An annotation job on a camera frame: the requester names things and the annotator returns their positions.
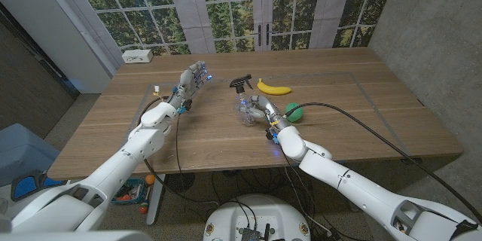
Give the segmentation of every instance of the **orange ball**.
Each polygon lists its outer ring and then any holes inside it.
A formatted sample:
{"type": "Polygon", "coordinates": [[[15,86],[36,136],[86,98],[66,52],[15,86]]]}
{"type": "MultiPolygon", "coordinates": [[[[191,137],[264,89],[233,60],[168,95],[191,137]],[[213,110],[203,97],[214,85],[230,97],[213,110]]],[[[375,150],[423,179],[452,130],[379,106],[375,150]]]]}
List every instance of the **orange ball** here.
{"type": "Polygon", "coordinates": [[[148,183],[148,185],[152,185],[155,181],[156,177],[154,177],[152,174],[145,177],[145,182],[148,183]]]}

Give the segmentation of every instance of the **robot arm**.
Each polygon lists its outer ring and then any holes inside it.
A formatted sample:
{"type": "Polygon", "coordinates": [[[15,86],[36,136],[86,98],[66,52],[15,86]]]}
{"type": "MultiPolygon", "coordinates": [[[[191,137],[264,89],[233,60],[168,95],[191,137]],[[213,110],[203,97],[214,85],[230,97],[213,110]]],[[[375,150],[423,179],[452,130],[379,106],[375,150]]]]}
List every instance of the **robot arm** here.
{"type": "Polygon", "coordinates": [[[33,200],[12,221],[12,232],[65,232],[96,229],[111,198],[144,159],[159,151],[170,121],[191,107],[197,91],[211,76],[198,62],[186,69],[167,102],[141,117],[127,143],[86,179],[51,188],[33,200]]]}
{"type": "Polygon", "coordinates": [[[328,150],[303,140],[296,127],[264,96],[252,96],[253,108],[264,111],[268,133],[300,169],[341,192],[382,225],[396,240],[480,240],[482,227],[454,209],[428,200],[394,194],[357,172],[331,160],[328,150]]]}

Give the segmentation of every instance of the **yellow banana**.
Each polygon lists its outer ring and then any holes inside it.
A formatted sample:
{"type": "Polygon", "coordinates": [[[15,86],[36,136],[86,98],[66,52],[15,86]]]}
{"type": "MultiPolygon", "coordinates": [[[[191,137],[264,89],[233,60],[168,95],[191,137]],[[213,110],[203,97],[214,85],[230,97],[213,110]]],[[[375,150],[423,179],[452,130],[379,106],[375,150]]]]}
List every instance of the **yellow banana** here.
{"type": "Polygon", "coordinates": [[[289,88],[289,87],[271,87],[271,86],[268,86],[261,81],[261,78],[259,78],[258,89],[261,90],[262,92],[266,93],[266,94],[271,94],[271,95],[283,95],[283,94],[287,94],[291,91],[291,88],[289,88]]]}

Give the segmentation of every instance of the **spray bottle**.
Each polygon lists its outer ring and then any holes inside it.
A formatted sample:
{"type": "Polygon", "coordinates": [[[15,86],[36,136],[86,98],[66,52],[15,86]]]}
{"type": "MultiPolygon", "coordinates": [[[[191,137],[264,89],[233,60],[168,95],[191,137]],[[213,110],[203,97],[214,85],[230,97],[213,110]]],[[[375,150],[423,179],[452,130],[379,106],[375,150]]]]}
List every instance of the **spray bottle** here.
{"type": "Polygon", "coordinates": [[[249,83],[249,79],[251,79],[251,75],[246,75],[232,80],[229,85],[229,87],[236,88],[237,96],[234,103],[234,110],[238,112],[239,118],[244,124],[252,124],[255,122],[253,117],[249,114],[249,109],[252,106],[252,103],[249,100],[249,95],[244,92],[244,83],[248,84],[248,86],[253,89],[249,83]]]}

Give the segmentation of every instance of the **black spray nozzle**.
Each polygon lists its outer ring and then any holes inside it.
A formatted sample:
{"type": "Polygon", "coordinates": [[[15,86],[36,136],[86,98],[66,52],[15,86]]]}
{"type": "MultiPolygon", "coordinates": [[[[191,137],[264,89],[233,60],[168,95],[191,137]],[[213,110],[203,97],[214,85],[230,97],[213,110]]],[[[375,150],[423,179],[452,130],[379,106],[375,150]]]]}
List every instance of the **black spray nozzle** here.
{"type": "Polygon", "coordinates": [[[249,79],[251,79],[251,75],[246,75],[240,78],[236,78],[231,81],[231,84],[229,84],[229,87],[235,87],[236,88],[236,93],[243,93],[244,92],[244,83],[247,83],[248,86],[251,87],[251,84],[249,83],[249,79]]]}

